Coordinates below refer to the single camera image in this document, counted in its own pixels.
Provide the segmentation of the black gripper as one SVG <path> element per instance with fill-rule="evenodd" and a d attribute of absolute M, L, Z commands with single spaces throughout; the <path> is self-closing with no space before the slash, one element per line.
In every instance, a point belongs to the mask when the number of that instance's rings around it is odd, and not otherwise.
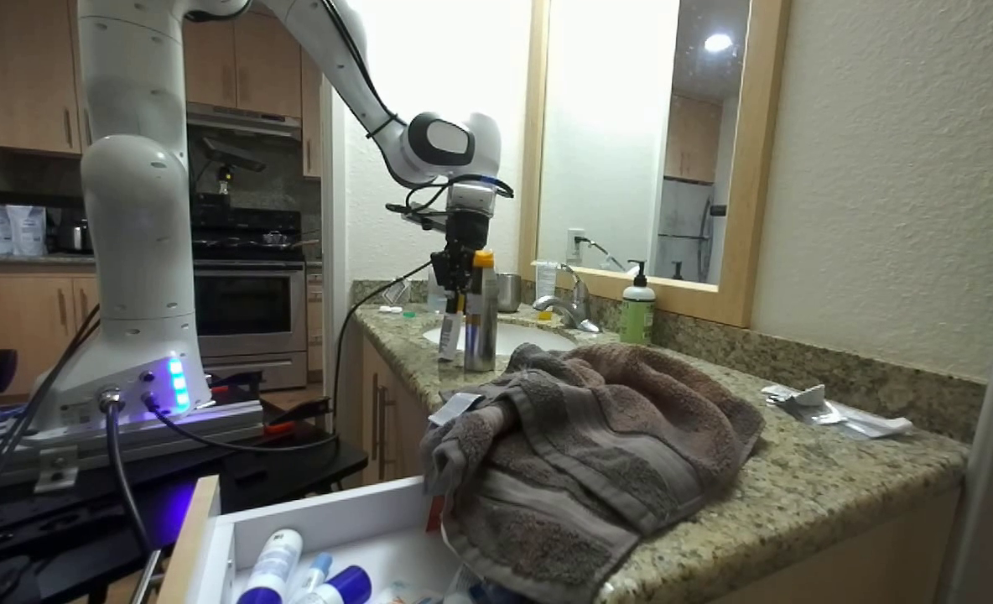
<path fill-rule="evenodd" d="M 475 211 L 451 211 L 442 221 L 446 246 L 431 256 L 435 282 L 463 290 L 472 276 L 472 256 L 487 246 L 489 219 Z"/>

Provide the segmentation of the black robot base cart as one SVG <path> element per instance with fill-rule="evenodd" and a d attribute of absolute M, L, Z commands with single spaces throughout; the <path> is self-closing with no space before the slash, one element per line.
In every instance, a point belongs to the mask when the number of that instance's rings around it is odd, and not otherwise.
<path fill-rule="evenodd" d="M 124 469 L 96 466 L 49 494 L 33 482 L 0 485 L 0 604 L 105 597 L 112 580 L 181 543 L 203 475 L 221 482 L 215 504 L 231 513 L 330 494 L 365 466 L 365 454 L 338 436 L 295 423 L 289 436 L 306 436 L 306 449 L 255 455 L 197 447 Z"/>

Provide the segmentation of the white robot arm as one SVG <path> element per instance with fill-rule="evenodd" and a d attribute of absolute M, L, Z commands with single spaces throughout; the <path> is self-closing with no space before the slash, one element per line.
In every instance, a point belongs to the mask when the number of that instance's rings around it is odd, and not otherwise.
<path fill-rule="evenodd" d="M 49 408 L 129 393 L 147 363 L 177 360 L 175 408 L 208 405 L 197 355 L 184 24 L 231 20 L 251 0 L 79 0 L 81 98 L 91 139 L 81 191 L 96 257 L 100 328 L 46 385 Z M 338 99 L 403 187 L 446 191 L 446 246 L 435 276 L 463 290 L 487 246 L 500 176 L 500 131 L 487 114 L 403 121 L 365 65 L 364 24 L 341 0 L 262 0 L 323 65 Z"/>

